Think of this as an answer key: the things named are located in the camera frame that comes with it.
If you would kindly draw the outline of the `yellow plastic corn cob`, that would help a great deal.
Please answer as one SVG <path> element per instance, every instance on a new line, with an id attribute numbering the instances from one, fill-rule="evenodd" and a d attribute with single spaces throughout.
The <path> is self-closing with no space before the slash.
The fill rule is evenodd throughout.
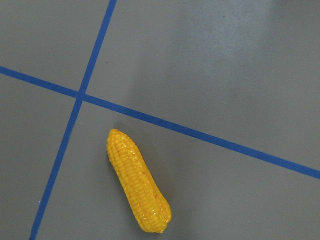
<path id="1" fill-rule="evenodd" d="M 106 151 L 140 228 L 147 233 L 163 233 L 172 219 L 171 208 L 135 142 L 113 128 Z"/>

